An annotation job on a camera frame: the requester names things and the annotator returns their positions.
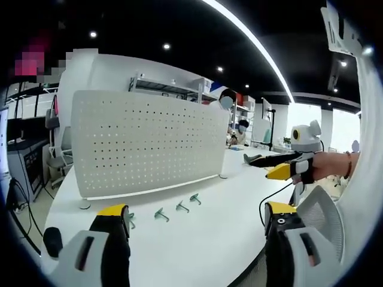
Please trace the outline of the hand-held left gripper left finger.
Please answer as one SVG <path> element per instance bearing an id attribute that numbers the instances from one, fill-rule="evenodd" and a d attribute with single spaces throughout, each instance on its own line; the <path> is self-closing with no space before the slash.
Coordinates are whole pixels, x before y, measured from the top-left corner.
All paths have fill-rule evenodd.
<path id="1" fill-rule="evenodd" d="M 49 228 L 49 256 L 57 261 L 53 286 L 129 286 L 130 214 L 126 204 L 102 209 L 88 230 L 66 245 L 57 227 Z"/>

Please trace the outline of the person's right hand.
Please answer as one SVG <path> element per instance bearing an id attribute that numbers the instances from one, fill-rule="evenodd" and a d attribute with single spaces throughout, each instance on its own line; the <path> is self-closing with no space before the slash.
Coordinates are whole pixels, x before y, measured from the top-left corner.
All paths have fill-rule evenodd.
<path id="1" fill-rule="evenodd" d="M 313 158 L 294 160 L 290 163 L 290 178 L 293 184 L 303 183 L 312 184 L 313 176 Z"/>

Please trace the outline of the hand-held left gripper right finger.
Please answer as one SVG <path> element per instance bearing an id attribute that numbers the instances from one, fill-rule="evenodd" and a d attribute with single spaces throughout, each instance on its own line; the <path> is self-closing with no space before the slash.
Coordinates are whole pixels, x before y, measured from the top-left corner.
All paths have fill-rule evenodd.
<path id="1" fill-rule="evenodd" d="M 265 204 L 267 286 L 326 286 L 327 239 L 296 208 Z"/>

